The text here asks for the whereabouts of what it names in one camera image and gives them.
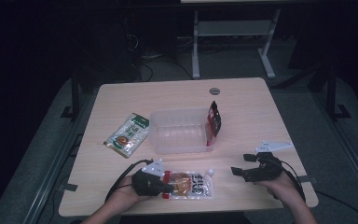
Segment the plastic food container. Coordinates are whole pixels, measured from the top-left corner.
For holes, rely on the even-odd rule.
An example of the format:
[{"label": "plastic food container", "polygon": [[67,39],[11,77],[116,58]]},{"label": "plastic food container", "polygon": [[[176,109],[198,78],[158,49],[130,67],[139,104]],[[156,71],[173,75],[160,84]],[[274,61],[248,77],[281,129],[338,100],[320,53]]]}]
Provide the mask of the plastic food container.
[{"label": "plastic food container", "polygon": [[149,139],[159,154],[206,152],[208,108],[160,110],[150,116]]}]

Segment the floor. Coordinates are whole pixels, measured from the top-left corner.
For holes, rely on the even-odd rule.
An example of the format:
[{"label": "floor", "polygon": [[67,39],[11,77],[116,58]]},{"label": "floor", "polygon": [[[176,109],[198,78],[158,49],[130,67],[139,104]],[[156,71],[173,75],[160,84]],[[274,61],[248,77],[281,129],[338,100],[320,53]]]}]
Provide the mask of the floor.
[{"label": "floor", "polygon": [[[299,72],[287,69],[296,44],[294,39],[274,40],[271,45],[268,56],[277,75],[275,79],[266,77],[258,58],[257,48],[263,40],[250,38],[240,42],[202,51],[200,79],[262,77],[271,87]],[[151,57],[157,55],[158,52],[150,51],[147,56],[153,60],[139,65],[142,78],[137,81],[191,77],[190,50],[179,51],[176,61]],[[310,92],[310,79],[308,76],[286,89],[270,91],[313,187],[320,192],[320,202],[312,212],[320,223],[358,223],[358,168],[351,165],[354,154],[358,157],[358,101],[351,87],[338,79],[337,104],[346,106],[351,119],[334,122],[324,110],[326,90]],[[61,217],[58,207],[61,185],[67,181],[76,159],[98,89],[80,94],[81,110],[75,120],[60,118],[63,109],[71,104],[70,81],[58,92],[0,202],[0,223],[71,223],[83,218]],[[246,211],[244,215],[252,223],[293,222],[284,209]],[[111,223],[119,220],[116,217]],[[216,219],[215,223],[226,222]]]}]

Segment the person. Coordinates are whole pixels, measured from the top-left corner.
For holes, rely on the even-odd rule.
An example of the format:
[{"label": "person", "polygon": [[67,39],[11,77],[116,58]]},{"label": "person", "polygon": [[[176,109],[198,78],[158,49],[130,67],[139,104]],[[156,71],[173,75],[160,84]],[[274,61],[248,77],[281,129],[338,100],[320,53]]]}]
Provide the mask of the person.
[{"label": "person", "polygon": [[274,180],[259,181],[255,182],[255,184],[266,187],[269,194],[275,195],[275,197],[281,200],[283,206],[291,212],[296,224],[318,223],[307,204],[301,198],[292,180],[285,172],[282,172]]},{"label": "person", "polygon": [[[130,184],[131,177],[128,175],[120,183],[120,186],[123,187],[118,188],[106,203],[82,223],[105,223],[112,217],[129,210],[136,203],[150,198],[149,196],[139,196],[131,186],[127,186]],[[282,172],[274,180],[254,182],[254,184],[266,187],[268,193],[275,195],[282,202],[283,206],[289,209],[296,224],[317,223],[315,216],[305,204],[295,185],[285,172]]]}]

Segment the wooden tabletop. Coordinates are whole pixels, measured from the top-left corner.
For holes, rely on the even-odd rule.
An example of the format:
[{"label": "wooden tabletop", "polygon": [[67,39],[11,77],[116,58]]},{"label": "wooden tabletop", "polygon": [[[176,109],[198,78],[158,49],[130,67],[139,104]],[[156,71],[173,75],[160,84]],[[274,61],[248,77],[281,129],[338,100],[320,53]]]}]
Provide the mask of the wooden tabletop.
[{"label": "wooden tabletop", "polygon": [[[211,95],[210,88],[220,94]],[[148,138],[125,159],[103,144],[130,113],[150,118],[154,111],[209,107],[216,101],[222,127],[212,152],[160,155]],[[262,187],[234,176],[230,167],[250,169],[256,162],[244,161],[242,154],[253,153],[263,140],[291,142],[281,115],[262,78],[233,78],[150,83],[109,84],[101,86],[92,109],[76,162],[68,180],[76,191],[66,190],[59,212],[64,217],[87,216],[103,204],[108,190],[133,163],[162,159],[166,170],[194,171],[213,176],[214,195],[210,200],[166,200],[160,195],[137,203],[126,214],[170,214],[212,211],[244,211],[282,207]],[[298,175],[306,171],[294,147],[274,156],[291,164]],[[133,173],[143,165],[135,167]],[[318,198],[310,183],[303,183],[310,207]]]}]

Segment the snack bag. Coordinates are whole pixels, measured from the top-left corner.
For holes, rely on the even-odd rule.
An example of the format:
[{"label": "snack bag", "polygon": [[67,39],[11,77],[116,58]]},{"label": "snack bag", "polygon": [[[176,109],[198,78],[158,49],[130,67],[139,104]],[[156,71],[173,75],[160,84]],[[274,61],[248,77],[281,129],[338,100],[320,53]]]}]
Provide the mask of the snack bag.
[{"label": "snack bag", "polygon": [[219,111],[217,110],[217,104],[215,101],[212,102],[208,111],[208,123],[205,125],[206,132],[206,146],[212,146],[216,141],[216,136],[222,126],[222,120],[220,118]]},{"label": "snack bag", "polygon": [[205,176],[197,172],[165,171],[163,181],[173,186],[172,193],[163,193],[164,199],[209,199],[213,195],[213,170]]},{"label": "snack bag", "polygon": [[103,142],[107,147],[115,152],[129,158],[135,149],[146,139],[149,132],[149,120],[132,113],[123,125],[106,141]]}]

